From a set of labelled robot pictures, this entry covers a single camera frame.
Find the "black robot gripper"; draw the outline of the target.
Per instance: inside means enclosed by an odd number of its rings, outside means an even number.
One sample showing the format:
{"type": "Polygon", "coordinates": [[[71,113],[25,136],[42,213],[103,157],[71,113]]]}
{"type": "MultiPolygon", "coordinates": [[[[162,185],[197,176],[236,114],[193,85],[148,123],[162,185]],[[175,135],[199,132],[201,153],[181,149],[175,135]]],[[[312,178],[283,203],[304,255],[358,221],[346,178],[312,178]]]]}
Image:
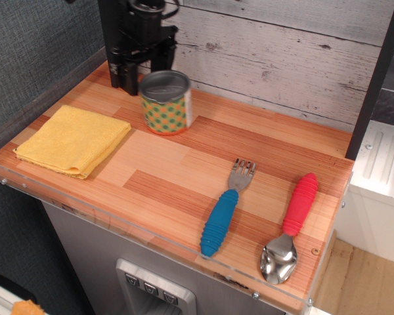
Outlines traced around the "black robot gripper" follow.
{"type": "Polygon", "coordinates": [[[125,63],[110,63],[112,86],[121,88],[129,95],[137,96],[139,90],[137,64],[150,61],[151,72],[170,70],[175,56],[178,32],[176,26],[163,26],[162,20],[175,16],[175,9],[165,13],[165,1],[125,1],[126,10],[121,30],[129,40],[122,53],[125,63]]]}

